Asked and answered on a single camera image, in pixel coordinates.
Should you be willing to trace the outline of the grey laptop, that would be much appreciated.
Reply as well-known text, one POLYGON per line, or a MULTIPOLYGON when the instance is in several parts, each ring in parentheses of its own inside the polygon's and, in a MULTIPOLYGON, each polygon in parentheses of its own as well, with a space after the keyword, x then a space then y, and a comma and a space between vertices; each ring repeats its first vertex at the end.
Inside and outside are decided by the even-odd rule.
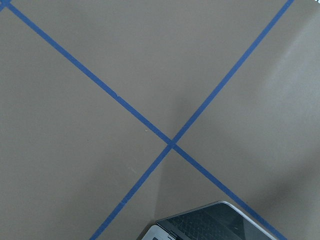
POLYGON ((274 240, 227 201, 213 202, 158 219, 142 240, 274 240))

